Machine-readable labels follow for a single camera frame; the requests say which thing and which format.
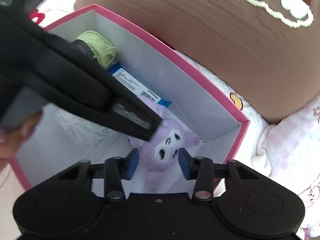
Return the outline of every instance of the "green ball of yarn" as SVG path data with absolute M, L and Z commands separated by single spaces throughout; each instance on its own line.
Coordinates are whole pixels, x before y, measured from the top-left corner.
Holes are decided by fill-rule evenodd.
M 101 34 L 95 31 L 81 33 L 76 39 L 81 40 L 88 45 L 98 63 L 103 68 L 108 68 L 116 58 L 116 48 Z

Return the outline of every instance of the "plush toy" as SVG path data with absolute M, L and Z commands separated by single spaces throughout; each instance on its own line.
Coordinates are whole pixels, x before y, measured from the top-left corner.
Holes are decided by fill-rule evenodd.
M 167 110 L 148 98 L 139 98 L 159 116 Z M 149 142 L 130 137 L 130 143 L 139 150 L 139 158 L 147 167 L 145 190 L 155 192 L 166 170 L 178 160 L 178 150 L 199 143 L 197 136 L 185 131 L 175 120 L 164 119 Z

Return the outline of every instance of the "barcode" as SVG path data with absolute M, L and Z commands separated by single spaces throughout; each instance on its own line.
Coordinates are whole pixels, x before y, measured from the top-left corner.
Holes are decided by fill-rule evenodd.
M 156 101 L 151 95 L 149 95 L 147 92 L 145 92 L 145 91 L 142 91 L 141 92 L 141 94 L 140 94 L 141 96 L 144 96 L 144 97 L 146 97 L 146 98 L 149 98 L 149 99 L 151 99 L 152 101 Z

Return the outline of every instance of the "brown fabric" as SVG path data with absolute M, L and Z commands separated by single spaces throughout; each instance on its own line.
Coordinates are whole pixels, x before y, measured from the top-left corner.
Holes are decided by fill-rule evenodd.
M 261 1 L 296 21 L 280 0 Z M 93 3 L 199 61 L 271 123 L 320 91 L 319 0 L 310 0 L 311 26 L 300 28 L 245 0 L 77 0 L 75 8 Z

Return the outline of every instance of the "plush toy eye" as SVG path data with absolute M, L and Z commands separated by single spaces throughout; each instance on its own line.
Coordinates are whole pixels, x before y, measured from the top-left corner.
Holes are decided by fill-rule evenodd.
M 178 150 L 175 150 L 174 154 L 172 155 L 172 158 L 174 159 L 175 156 L 177 156 L 177 154 L 178 154 Z
M 160 155 L 160 159 L 161 159 L 161 160 L 163 160 L 164 154 L 165 154 L 165 151 L 164 151 L 163 149 L 161 149 L 161 150 L 159 151 L 159 155 Z
M 177 140 L 177 141 L 180 141 L 181 140 L 181 138 L 180 138 L 180 136 L 178 135 L 178 134 L 174 134 L 174 137 L 175 137 L 175 139 Z

